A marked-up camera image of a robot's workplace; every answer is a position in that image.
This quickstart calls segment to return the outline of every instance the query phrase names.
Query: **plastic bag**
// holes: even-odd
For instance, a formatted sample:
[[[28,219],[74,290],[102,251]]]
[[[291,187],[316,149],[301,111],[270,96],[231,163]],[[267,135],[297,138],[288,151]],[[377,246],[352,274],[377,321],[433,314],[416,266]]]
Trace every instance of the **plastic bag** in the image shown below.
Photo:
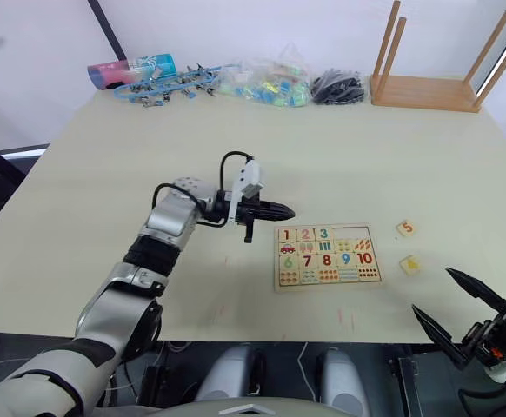
[[[310,100],[309,72],[293,45],[275,61],[259,59],[226,67],[216,80],[219,93],[279,107],[300,107]]]
[[[316,104],[351,104],[363,101],[365,88],[358,72],[330,69],[313,82],[311,95]]]

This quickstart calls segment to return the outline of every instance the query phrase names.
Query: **table surface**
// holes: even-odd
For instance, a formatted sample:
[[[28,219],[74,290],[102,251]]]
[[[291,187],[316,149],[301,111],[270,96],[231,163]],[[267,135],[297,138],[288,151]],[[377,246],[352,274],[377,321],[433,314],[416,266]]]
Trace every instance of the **table surface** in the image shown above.
[[[494,312],[446,266],[506,298],[506,140],[486,112],[279,109],[202,95],[144,109],[103,91],[0,213],[0,332],[73,335],[154,187],[187,175],[216,183],[231,149],[256,157],[262,198],[296,218],[256,222],[251,244],[240,226],[198,227],[161,299],[162,338],[428,342],[415,303],[459,340]],[[240,163],[227,165],[229,181]],[[404,219],[417,227],[409,238],[396,231]],[[333,223],[370,225],[383,283],[276,293],[274,227]],[[421,260],[419,275],[400,269],[407,255]]]

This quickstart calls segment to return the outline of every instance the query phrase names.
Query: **number puzzle board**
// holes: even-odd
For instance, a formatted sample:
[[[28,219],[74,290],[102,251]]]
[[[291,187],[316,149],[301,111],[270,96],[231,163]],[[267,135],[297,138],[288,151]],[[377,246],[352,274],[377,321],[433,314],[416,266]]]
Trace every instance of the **number puzzle board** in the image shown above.
[[[275,228],[276,291],[381,280],[368,225]]]

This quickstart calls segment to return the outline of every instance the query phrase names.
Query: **wooden stool leg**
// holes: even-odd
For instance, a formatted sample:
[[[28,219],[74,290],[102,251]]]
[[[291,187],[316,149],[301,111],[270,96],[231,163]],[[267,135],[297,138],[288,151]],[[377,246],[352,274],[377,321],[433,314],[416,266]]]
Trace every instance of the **wooden stool leg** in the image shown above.
[[[375,70],[373,71],[373,78],[378,76],[378,72],[381,70],[381,65],[383,65],[384,54],[386,53],[386,49],[389,47],[390,35],[392,34],[392,29],[394,28],[394,22],[396,21],[396,16],[398,16],[398,9],[400,9],[400,1],[396,0],[392,4],[392,10],[390,11],[389,22],[386,24],[386,30],[384,31],[383,43],[381,44],[381,50],[378,53],[378,58],[376,59]]]
[[[381,94],[383,93],[384,86],[386,85],[386,80],[389,78],[390,69],[392,68],[392,63],[394,62],[394,57],[396,56],[396,51],[398,50],[398,45],[400,44],[400,39],[402,38],[403,28],[406,25],[406,18],[400,17],[398,19],[398,25],[396,26],[396,31],[394,32],[394,37],[392,38],[392,44],[390,45],[389,55],[386,57],[386,64],[384,64],[384,71],[381,79],[378,83],[378,88],[376,89],[375,99],[377,100]]]
[[[495,74],[490,79],[489,83],[485,86],[485,88],[483,89],[483,91],[481,92],[479,97],[473,103],[474,108],[479,107],[481,105],[481,103],[483,102],[485,97],[490,93],[490,91],[495,86],[495,83],[498,81],[498,79],[503,74],[504,70],[506,70],[506,57],[503,59],[502,63],[500,64],[500,66],[496,70]]]
[[[487,56],[489,53],[490,47],[493,46],[493,43],[495,43],[495,40],[498,38],[498,35],[500,35],[500,32],[503,30],[504,25],[506,24],[506,10],[504,11],[503,15],[501,16],[500,20],[496,24],[495,29],[493,30],[493,33],[490,34],[489,40],[483,46],[483,49],[481,50],[481,53],[477,57],[476,61],[471,66],[471,69],[468,72],[468,75],[465,76],[463,79],[464,83],[469,83],[469,80],[475,75],[477,69],[479,68],[479,65],[483,62],[483,59]]]

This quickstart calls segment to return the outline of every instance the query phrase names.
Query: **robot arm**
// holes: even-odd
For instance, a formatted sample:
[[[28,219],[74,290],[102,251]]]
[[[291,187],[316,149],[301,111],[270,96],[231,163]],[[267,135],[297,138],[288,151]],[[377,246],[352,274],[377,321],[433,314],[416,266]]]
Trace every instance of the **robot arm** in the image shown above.
[[[0,416],[90,414],[117,366],[148,350],[158,337],[162,307],[156,298],[197,224],[222,227],[231,215],[247,227],[245,241],[251,242],[255,219],[295,215],[282,204],[259,199],[261,171],[252,157],[247,159],[232,193],[190,177],[156,189],[149,218],[84,308],[75,339],[42,352],[0,383]],[[244,178],[244,172],[250,174]],[[170,191],[156,203],[161,188]]]

